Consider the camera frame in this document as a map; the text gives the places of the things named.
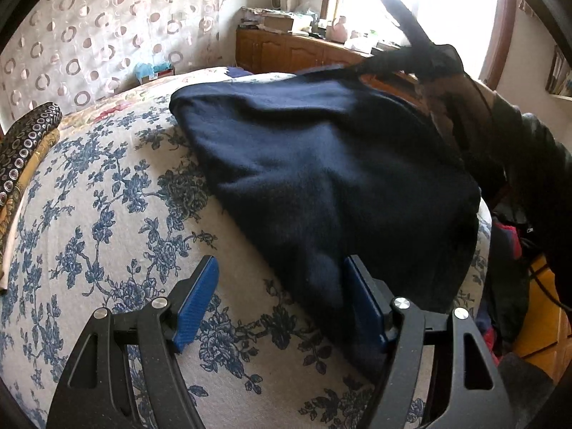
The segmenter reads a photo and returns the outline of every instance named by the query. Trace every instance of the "black sleeve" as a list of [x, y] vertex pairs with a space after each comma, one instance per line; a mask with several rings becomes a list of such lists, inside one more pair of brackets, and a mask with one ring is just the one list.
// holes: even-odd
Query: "black sleeve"
[[572, 306], [572, 156], [534, 115], [498, 95], [493, 127], [493, 157], [538, 235], [560, 301]]

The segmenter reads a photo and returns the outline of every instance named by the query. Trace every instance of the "bed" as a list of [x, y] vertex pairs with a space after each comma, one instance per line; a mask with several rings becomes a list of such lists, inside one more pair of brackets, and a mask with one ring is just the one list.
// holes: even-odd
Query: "bed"
[[[90, 314], [141, 308], [188, 277], [203, 255], [220, 281], [196, 340], [178, 358], [206, 427], [353, 428], [373, 386], [285, 292], [211, 194], [168, 109], [170, 94], [233, 79], [227, 68], [164, 78], [64, 117], [59, 142], [22, 196], [5, 252], [0, 377], [38, 427]], [[453, 306], [476, 314], [490, 214], [481, 201], [473, 262]], [[431, 373], [423, 354], [408, 416], [417, 427]], [[130, 366], [141, 420], [153, 427], [140, 359]]]

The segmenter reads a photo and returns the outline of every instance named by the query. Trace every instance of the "metal screw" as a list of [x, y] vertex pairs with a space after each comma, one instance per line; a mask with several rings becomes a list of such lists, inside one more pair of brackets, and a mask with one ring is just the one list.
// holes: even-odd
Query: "metal screw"
[[399, 309], [407, 309], [411, 306], [411, 302], [404, 297], [397, 297], [394, 300], [394, 305]]
[[165, 308], [165, 306], [167, 306], [167, 303], [168, 303], [168, 301], [165, 297], [159, 297], [158, 299], [154, 299], [151, 302], [151, 306], [153, 308], [156, 308], [156, 309], [161, 309], [161, 308]]
[[455, 308], [454, 314], [459, 319], [467, 319], [468, 311], [464, 308]]
[[105, 316], [107, 316], [107, 308], [97, 308], [93, 312], [93, 317], [95, 319], [103, 319]]

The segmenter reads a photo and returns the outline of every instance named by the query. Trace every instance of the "floral blanket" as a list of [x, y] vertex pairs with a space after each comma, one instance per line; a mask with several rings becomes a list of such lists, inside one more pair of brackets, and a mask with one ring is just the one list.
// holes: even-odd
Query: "floral blanket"
[[[221, 69], [171, 78], [64, 118], [62, 139], [38, 167], [0, 300], [0, 376], [38, 427], [92, 312], [141, 308], [190, 276], [203, 255], [217, 257], [220, 281], [178, 362], [206, 427], [356, 426], [372, 385], [291, 300], [211, 195], [168, 110], [172, 91], [223, 80]], [[471, 312], [488, 258], [484, 203], [478, 217], [473, 265], [455, 301]], [[431, 352], [427, 347], [408, 427], [423, 414]], [[136, 347], [129, 360], [141, 419], [154, 427]]]

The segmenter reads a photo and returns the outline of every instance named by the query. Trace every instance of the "bright window pane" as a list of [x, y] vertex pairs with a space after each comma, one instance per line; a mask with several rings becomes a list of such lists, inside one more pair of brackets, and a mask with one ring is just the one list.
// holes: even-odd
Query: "bright window pane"
[[[417, 14], [431, 40], [453, 45], [465, 70], [477, 78], [491, 38], [497, 0], [402, 1]], [[379, 0], [342, 0], [338, 13], [347, 17], [349, 29], [373, 29], [385, 40], [405, 42], [401, 31], [386, 18]]]

